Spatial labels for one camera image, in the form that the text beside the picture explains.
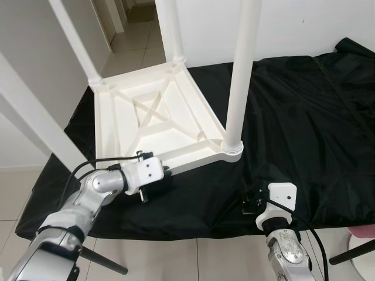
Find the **white plastic children table top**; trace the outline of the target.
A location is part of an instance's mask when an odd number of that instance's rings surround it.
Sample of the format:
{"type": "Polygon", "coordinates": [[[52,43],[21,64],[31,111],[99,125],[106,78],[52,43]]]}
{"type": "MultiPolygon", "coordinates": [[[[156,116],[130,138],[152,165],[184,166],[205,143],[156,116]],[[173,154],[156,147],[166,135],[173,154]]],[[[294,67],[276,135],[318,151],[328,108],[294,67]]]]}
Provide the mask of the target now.
{"type": "Polygon", "coordinates": [[[223,149],[225,128],[182,62],[103,78],[92,91],[99,159],[152,152],[179,174],[241,158],[223,149]]]}

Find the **white plastic table leg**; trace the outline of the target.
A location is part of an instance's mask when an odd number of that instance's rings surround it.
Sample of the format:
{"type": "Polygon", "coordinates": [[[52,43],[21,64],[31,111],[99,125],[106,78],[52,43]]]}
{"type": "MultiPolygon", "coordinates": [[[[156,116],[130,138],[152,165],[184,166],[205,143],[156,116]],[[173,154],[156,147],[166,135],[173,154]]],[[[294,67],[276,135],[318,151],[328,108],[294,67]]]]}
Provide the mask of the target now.
{"type": "Polygon", "coordinates": [[[65,37],[94,87],[105,85],[102,75],[111,48],[94,0],[49,0],[65,37]]]}
{"type": "Polygon", "coordinates": [[[0,53],[0,110],[43,153],[70,170],[87,159],[0,53]]]}
{"type": "Polygon", "coordinates": [[[155,0],[166,61],[185,64],[177,0],[155,0]]]}
{"type": "Polygon", "coordinates": [[[228,103],[225,137],[221,145],[225,161],[236,162],[241,158],[244,146],[241,134],[246,118],[247,94],[251,84],[254,63],[255,40],[260,23],[263,0],[241,0],[240,22],[236,53],[228,103]]]}

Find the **black fabric table cover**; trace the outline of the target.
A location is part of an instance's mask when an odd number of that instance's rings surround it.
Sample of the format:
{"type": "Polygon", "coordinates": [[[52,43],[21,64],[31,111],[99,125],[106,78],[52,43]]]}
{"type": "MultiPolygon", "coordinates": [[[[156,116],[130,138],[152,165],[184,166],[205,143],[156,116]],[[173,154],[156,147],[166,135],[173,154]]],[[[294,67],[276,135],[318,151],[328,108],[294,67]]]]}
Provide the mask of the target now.
{"type": "MultiPolygon", "coordinates": [[[[187,68],[225,126],[232,64],[187,68]]],[[[375,54],[343,39],[334,53],[269,58],[253,64],[241,158],[172,174],[146,185],[147,202],[118,193],[88,235],[98,239],[174,241],[259,235],[258,214],[241,213],[241,191],[272,183],[297,187],[295,213],[308,225],[370,225],[375,215],[375,54]]],[[[94,93],[83,94],[65,134],[87,160],[96,157],[94,93]]]]}

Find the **black metal table leg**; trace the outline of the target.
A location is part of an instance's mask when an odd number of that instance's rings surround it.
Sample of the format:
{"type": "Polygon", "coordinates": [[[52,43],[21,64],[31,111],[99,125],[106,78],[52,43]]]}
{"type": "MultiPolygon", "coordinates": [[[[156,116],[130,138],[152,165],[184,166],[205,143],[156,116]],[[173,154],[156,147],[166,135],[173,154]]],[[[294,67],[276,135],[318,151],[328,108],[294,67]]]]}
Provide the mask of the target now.
{"type": "Polygon", "coordinates": [[[375,251],[375,240],[370,240],[362,245],[354,247],[353,249],[349,249],[348,251],[344,251],[339,255],[335,255],[329,259],[329,263],[330,265],[338,265],[373,251],[375,251]]]}
{"type": "Polygon", "coordinates": [[[90,262],[96,263],[97,265],[101,265],[116,273],[120,273],[121,275],[126,275],[128,273],[128,268],[118,264],[117,262],[107,259],[99,253],[92,251],[88,247],[84,246],[82,248],[82,252],[80,252],[80,257],[82,257],[83,259],[88,259],[90,262]]]}

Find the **pink plastic object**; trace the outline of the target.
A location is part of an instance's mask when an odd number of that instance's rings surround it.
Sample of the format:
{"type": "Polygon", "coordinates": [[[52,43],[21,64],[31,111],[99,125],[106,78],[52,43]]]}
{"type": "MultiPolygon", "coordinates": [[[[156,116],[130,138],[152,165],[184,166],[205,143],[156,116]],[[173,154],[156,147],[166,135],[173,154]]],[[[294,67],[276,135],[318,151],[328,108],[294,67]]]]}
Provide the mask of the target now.
{"type": "Polygon", "coordinates": [[[375,225],[361,225],[361,227],[348,227],[347,229],[357,238],[374,238],[375,236],[375,225]]]}

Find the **white door frame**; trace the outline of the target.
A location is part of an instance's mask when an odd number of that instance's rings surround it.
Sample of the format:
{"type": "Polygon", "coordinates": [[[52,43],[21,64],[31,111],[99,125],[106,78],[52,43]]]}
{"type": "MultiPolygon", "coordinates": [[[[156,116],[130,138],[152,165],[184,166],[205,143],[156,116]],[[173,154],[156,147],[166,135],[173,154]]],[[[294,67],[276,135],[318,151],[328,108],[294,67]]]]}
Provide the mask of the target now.
{"type": "Polygon", "coordinates": [[[128,26],[126,0],[92,0],[97,17],[101,22],[105,39],[111,44],[117,34],[128,26]]]}

